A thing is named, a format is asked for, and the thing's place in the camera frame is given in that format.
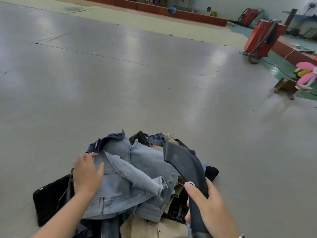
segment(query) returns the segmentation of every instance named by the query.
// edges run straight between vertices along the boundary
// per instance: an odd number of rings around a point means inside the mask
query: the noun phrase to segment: green floor
[[[253,31],[253,29],[247,28],[247,27],[241,27],[236,25],[236,27],[228,27],[231,31],[235,33],[240,33],[246,37],[249,37]],[[317,43],[306,41],[303,39],[291,39],[293,42],[298,43],[301,46],[307,47],[312,50],[317,51]],[[268,54],[268,57],[264,58],[265,61],[274,64],[275,66],[279,67],[284,73],[286,73],[288,76],[292,77],[293,72],[296,69],[296,67],[292,64],[290,64],[288,61],[283,59],[281,56],[277,55],[275,52],[270,51]],[[261,60],[260,63],[271,72],[271,74],[276,77],[276,79],[280,80],[283,77],[288,78],[283,72],[281,72],[278,68],[275,66],[268,64],[264,62],[264,60]],[[313,88],[311,90],[311,93],[303,93],[303,92],[297,92],[295,96],[300,98],[306,98],[311,100],[317,100],[317,83],[314,82],[311,87]]]

